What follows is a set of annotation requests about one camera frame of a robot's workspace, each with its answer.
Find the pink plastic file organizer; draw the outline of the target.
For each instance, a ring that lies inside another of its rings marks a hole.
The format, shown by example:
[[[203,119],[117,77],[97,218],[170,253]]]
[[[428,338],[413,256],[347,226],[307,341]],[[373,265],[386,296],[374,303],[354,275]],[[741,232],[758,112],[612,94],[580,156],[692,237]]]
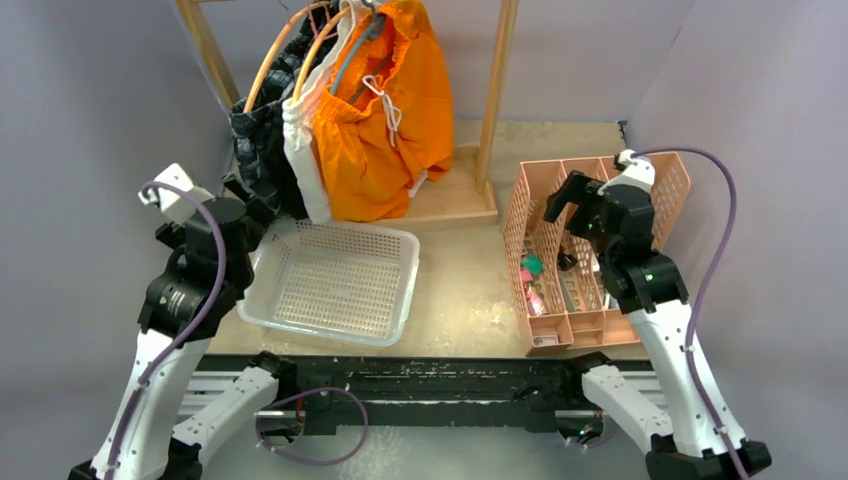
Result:
[[[646,155],[656,170],[650,196],[655,210],[653,246],[662,254],[690,189],[690,179],[678,154]],[[604,288],[600,267],[590,243],[568,233],[566,221],[574,212],[569,204],[555,223],[543,220],[547,197],[578,170],[607,182],[619,174],[612,156],[530,161],[520,164],[502,225],[508,271],[518,308],[518,322],[529,356],[551,355],[567,349],[595,349],[638,344],[641,339]],[[544,270],[532,276],[521,258],[532,253]],[[548,314],[529,316],[524,283],[536,283]],[[557,335],[560,343],[535,347],[533,337]]]

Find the white plastic basket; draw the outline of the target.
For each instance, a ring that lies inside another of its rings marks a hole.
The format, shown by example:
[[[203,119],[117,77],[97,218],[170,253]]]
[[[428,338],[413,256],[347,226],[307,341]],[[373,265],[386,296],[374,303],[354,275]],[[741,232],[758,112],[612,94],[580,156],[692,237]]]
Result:
[[[237,311],[267,328],[392,346],[409,317],[419,256],[420,241],[407,231],[281,219],[255,252]]]

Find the orange shorts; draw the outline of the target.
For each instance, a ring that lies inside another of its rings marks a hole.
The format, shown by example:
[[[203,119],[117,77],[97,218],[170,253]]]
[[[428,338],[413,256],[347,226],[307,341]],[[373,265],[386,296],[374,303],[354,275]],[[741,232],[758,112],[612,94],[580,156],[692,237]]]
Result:
[[[353,29],[313,118],[332,217],[404,216],[421,179],[453,167],[453,99],[444,55],[420,1],[389,1]]]

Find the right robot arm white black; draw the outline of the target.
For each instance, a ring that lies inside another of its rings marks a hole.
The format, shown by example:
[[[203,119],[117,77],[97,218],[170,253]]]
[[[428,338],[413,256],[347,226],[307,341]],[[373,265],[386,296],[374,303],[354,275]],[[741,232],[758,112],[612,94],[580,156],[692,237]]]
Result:
[[[608,361],[565,375],[561,392],[573,406],[600,407],[640,448],[652,479],[750,479],[770,466],[771,455],[722,400],[683,278],[653,246],[650,188],[625,175],[601,182],[573,171],[548,197],[544,218],[552,222],[574,205],[566,229],[590,243],[604,288],[640,337],[666,406],[631,387]]]

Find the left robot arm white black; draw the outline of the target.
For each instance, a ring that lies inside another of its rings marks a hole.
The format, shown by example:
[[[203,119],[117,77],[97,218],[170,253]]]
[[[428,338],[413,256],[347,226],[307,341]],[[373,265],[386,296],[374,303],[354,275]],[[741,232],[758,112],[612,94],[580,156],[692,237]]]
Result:
[[[73,479],[198,479],[222,444],[266,405],[297,399],[297,367],[267,351],[198,413],[178,417],[189,383],[223,317],[254,279],[250,256],[276,219],[274,208],[234,174],[228,197],[172,165],[140,191],[167,218],[157,239],[171,253],[139,314],[130,379],[105,441]]]

